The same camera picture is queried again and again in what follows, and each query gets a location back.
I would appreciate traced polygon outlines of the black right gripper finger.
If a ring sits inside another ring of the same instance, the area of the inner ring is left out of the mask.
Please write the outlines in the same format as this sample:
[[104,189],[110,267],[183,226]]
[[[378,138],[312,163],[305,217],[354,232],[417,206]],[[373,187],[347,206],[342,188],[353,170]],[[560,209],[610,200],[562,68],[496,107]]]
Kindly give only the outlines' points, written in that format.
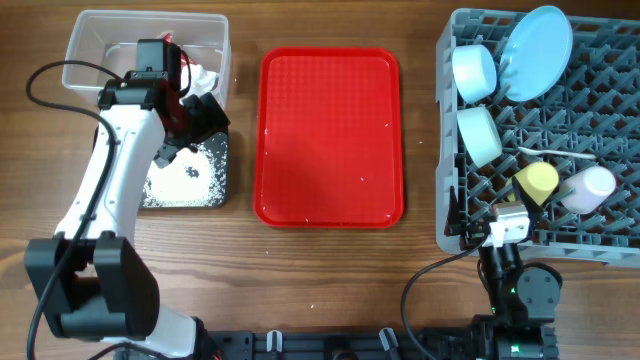
[[520,201],[528,212],[531,225],[537,225],[543,215],[543,208],[524,190],[516,177],[511,179],[512,192],[517,201]]
[[460,214],[459,202],[454,186],[449,187],[449,208],[444,226],[446,236],[460,236],[464,233],[465,226]]

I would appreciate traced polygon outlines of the yellow plastic cup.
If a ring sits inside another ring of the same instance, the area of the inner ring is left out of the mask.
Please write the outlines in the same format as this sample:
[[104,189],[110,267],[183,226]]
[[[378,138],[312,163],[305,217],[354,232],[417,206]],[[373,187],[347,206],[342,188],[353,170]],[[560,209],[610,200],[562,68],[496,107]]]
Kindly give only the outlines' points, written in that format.
[[538,205],[547,200],[559,183],[557,170],[546,162],[531,163],[517,172],[514,178]]

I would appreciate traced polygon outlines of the white tissue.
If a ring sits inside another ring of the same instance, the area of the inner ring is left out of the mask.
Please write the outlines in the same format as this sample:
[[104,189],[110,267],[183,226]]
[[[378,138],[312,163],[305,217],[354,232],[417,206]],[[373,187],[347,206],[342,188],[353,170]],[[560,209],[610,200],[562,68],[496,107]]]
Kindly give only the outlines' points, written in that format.
[[214,90],[219,80],[219,74],[207,70],[200,64],[189,64],[182,67],[181,89],[189,86],[189,91],[184,98],[191,95],[198,97]]

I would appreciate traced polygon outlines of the white rice pile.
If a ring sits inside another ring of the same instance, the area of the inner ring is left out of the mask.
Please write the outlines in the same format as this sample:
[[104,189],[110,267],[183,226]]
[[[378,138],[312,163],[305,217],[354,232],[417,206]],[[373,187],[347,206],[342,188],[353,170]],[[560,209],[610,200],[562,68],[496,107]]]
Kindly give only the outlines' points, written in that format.
[[196,149],[180,150],[165,168],[151,164],[141,208],[219,208],[226,203],[228,135],[216,133]]

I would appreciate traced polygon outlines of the pink plastic cup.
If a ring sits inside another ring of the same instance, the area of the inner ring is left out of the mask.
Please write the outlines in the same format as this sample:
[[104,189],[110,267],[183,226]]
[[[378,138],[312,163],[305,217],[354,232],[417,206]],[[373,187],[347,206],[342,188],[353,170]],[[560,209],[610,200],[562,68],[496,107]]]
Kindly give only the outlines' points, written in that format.
[[592,166],[569,177],[562,184],[562,191],[571,193],[560,200],[569,211],[588,214],[601,205],[615,190],[616,179],[611,171]]

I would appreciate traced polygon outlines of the white plastic spoon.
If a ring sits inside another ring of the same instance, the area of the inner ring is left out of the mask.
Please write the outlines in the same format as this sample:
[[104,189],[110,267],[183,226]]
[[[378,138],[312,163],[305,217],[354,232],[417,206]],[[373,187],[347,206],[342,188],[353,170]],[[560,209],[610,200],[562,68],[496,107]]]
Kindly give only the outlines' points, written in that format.
[[526,148],[523,146],[519,146],[518,150],[529,156],[553,155],[553,156],[572,157],[572,158],[585,159],[585,160],[597,159],[597,157],[593,154],[567,152],[567,151],[560,151],[560,150],[534,150],[534,149]]

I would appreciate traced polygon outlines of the red foil wrapper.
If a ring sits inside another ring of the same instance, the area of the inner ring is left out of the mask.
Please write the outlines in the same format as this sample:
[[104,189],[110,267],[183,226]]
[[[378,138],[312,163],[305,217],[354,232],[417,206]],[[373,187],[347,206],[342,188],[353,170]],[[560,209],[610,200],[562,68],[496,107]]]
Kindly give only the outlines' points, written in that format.
[[[172,32],[169,32],[169,31],[163,32],[159,35],[159,37],[170,44],[174,43],[174,35]],[[193,61],[191,60],[189,55],[186,53],[186,51],[184,49],[180,49],[180,51],[181,51],[181,55],[180,55],[181,66],[185,67],[187,65],[192,65]]]

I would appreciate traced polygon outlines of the mint green bowl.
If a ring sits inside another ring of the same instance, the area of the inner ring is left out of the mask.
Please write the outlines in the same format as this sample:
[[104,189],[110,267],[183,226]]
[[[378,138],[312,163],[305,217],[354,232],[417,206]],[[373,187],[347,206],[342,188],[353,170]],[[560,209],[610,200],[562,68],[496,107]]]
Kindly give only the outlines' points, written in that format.
[[458,129],[468,155],[481,168],[502,154],[502,143],[493,117],[485,107],[459,110]]

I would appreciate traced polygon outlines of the light blue bowl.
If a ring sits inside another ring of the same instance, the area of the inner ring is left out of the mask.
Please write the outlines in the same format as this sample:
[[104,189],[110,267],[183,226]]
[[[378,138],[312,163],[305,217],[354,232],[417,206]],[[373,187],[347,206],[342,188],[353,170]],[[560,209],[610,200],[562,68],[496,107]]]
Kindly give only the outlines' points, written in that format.
[[481,44],[456,47],[452,53],[452,70],[458,92],[467,103],[489,96],[496,88],[493,57]]

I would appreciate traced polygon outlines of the light blue plate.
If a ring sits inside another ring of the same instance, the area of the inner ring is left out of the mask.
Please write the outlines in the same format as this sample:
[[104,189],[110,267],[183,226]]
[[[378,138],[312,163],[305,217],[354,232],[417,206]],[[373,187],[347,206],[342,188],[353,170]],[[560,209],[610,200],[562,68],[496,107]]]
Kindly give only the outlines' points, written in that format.
[[526,102],[550,90],[565,71],[573,47],[569,20],[547,5],[524,16],[511,32],[499,62],[506,97]]

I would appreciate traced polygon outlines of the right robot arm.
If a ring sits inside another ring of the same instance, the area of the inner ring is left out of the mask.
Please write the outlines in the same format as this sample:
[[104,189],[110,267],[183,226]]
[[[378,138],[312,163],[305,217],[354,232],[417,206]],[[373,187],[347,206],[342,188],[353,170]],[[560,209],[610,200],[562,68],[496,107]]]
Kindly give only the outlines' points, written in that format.
[[515,200],[499,203],[493,214],[475,225],[461,223],[457,198],[450,196],[445,233],[460,238],[460,250],[476,251],[478,272],[488,293],[492,313],[476,315],[464,328],[450,328],[439,349],[445,359],[530,359],[559,357],[555,308],[563,280],[558,271],[541,263],[525,264],[519,245],[533,234],[542,208],[517,180]]

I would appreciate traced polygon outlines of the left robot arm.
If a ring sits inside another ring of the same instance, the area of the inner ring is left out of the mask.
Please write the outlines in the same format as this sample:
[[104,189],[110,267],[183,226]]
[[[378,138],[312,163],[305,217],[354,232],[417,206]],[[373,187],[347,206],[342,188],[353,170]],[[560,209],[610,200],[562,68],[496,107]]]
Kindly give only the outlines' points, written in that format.
[[58,338],[102,342],[155,359],[219,359],[219,345],[195,317],[160,301],[159,286],[134,247],[139,204],[152,166],[229,126],[212,95],[190,93],[187,55],[162,38],[137,44],[136,65],[110,74],[97,100],[94,147],[76,197],[49,239],[30,241],[24,265],[37,295],[26,340],[38,326]]

